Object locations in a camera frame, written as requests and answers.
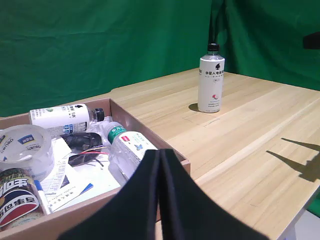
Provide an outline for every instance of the white paper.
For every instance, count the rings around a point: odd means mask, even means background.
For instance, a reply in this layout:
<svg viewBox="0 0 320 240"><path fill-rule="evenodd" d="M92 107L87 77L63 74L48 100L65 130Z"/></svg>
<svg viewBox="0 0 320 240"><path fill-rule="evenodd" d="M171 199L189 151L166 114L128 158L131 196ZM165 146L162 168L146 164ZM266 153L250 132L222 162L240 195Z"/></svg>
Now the white paper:
<svg viewBox="0 0 320 240"><path fill-rule="evenodd" d="M67 164L61 188L55 194L45 194L51 210L55 212L66 203L77 198L89 184L88 180Z"/></svg>
<svg viewBox="0 0 320 240"><path fill-rule="evenodd" d="M108 170L108 166L110 164L108 155L100 154L96 158L104 165L104 167L102 167L100 163L95 160L84 165L73 167L73 169L76 170L83 179L93 184L93 187L65 204L61 209L81 203L120 187L120 184L115 180Z"/></svg>
<svg viewBox="0 0 320 240"><path fill-rule="evenodd" d="M41 181L43 191L47 195L54 195L65 177L66 165L69 160L71 149L61 137L52 140L52 150L54 156L54 167L51 173Z"/></svg>

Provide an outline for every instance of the clear plastic bottle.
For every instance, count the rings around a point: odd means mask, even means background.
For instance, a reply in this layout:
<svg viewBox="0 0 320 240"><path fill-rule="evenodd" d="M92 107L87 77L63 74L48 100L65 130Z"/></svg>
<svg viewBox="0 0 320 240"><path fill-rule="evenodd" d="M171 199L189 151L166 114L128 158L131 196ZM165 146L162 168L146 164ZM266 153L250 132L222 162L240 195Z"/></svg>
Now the clear plastic bottle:
<svg viewBox="0 0 320 240"><path fill-rule="evenodd" d="M200 58L198 109L204 113L220 110L224 82L225 59L218 54L219 45L208 44L208 52Z"/></svg>
<svg viewBox="0 0 320 240"><path fill-rule="evenodd" d="M29 112L30 124L40 126L51 137L84 132L91 123L103 121L102 108L90 109L85 104L73 104L34 109Z"/></svg>
<svg viewBox="0 0 320 240"><path fill-rule="evenodd" d="M129 179L143 159L146 150L157 149L140 132L127 131L116 121L103 124L101 128L111 143L109 170L112 174L116 171L116 164L125 178Z"/></svg>

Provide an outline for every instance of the can label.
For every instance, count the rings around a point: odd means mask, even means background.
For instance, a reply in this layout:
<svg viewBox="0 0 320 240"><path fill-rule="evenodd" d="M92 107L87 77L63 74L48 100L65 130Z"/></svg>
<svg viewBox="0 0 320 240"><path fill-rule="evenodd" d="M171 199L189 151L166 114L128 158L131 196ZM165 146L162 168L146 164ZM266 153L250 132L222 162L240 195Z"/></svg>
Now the can label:
<svg viewBox="0 0 320 240"><path fill-rule="evenodd" d="M22 168L0 173L0 229L29 222L44 216L33 179Z"/></svg>

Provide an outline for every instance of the cable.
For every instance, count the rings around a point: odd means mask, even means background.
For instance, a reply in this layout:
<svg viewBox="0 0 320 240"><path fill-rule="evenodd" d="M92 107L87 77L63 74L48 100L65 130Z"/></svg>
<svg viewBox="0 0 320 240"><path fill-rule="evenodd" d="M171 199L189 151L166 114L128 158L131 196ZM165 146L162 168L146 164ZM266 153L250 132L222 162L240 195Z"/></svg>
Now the cable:
<svg viewBox="0 0 320 240"><path fill-rule="evenodd" d="M104 152L104 151L87 151L87 152L80 152L79 154L106 154L108 155L109 153Z"/></svg>
<svg viewBox="0 0 320 240"><path fill-rule="evenodd" d="M92 151L92 150L97 150L97 149L106 149L108 148L108 146L96 146L96 147L93 147L93 148L89 148L85 151L83 151L82 153L86 153L86 152L89 152L89 151Z"/></svg>
<svg viewBox="0 0 320 240"><path fill-rule="evenodd" d="M100 147L104 147L104 146L103 146L103 145L93 146L93 147L91 147L91 148L86 149L85 151L90 150L90 149L94 149L94 148L100 148Z"/></svg>

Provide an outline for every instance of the packing tape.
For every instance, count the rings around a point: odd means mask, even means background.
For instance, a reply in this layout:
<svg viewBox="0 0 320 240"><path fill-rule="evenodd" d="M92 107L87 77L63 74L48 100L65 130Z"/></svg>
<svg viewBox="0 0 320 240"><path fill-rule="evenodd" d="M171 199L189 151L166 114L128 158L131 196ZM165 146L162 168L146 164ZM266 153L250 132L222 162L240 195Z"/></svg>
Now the packing tape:
<svg viewBox="0 0 320 240"><path fill-rule="evenodd" d="M51 136L36 125L17 125L0 131L0 170L25 169L42 181L54 167Z"/></svg>

